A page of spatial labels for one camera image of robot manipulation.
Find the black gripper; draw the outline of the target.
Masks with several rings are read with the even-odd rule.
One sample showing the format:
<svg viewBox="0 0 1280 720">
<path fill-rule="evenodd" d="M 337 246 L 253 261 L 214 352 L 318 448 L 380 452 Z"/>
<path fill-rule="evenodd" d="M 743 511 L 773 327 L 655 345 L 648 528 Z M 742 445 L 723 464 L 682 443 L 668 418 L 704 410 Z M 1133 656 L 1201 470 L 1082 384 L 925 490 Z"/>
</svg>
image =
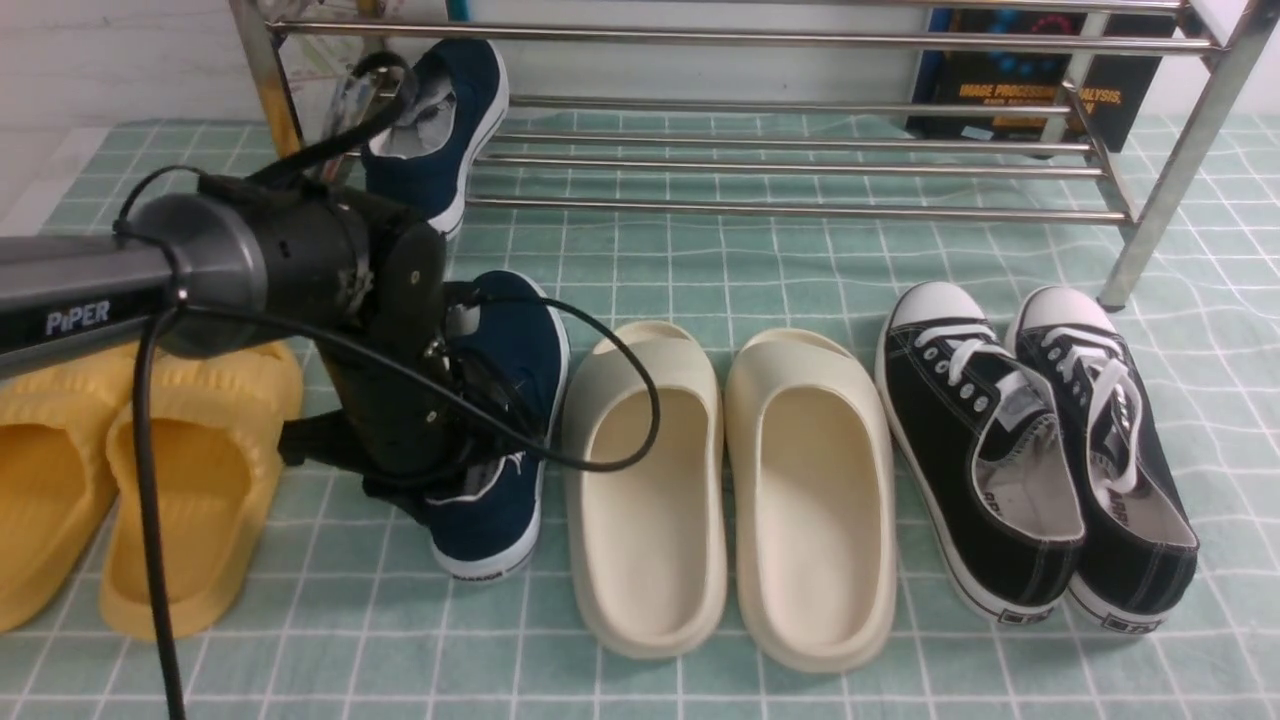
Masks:
<svg viewBox="0 0 1280 720">
<path fill-rule="evenodd" d="M 416 521 L 428 496 L 465 473 L 471 442 L 442 393 L 460 391 L 462 373 L 445 356 L 451 302 L 445 238 L 411 208 L 360 209 L 367 228 L 372 287 L 337 334 L 380 356 L 372 361 L 320 343 L 317 351 L 340 406 L 284 424 L 279 452 L 287 466 L 320 462 L 361 477 L 364 493 Z M 433 380 L 430 391 L 389 369 L 392 359 Z"/>
</svg>

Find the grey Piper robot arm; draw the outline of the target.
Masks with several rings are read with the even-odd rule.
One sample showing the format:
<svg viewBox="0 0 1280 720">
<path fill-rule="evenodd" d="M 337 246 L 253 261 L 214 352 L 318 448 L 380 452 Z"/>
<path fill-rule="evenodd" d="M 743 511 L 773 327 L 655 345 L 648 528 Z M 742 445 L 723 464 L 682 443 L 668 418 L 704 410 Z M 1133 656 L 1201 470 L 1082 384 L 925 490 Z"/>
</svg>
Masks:
<svg viewBox="0 0 1280 720">
<path fill-rule="evenodd" d="M 200 178 L 109 236 L 3 241 L 3 492 L 100 516 L 264 514 L 282 469 L 353 471 L 407 511 L 468 484 L 498 442 L 447 343 L 445 241 L 357 190 Z"/>
</svg>

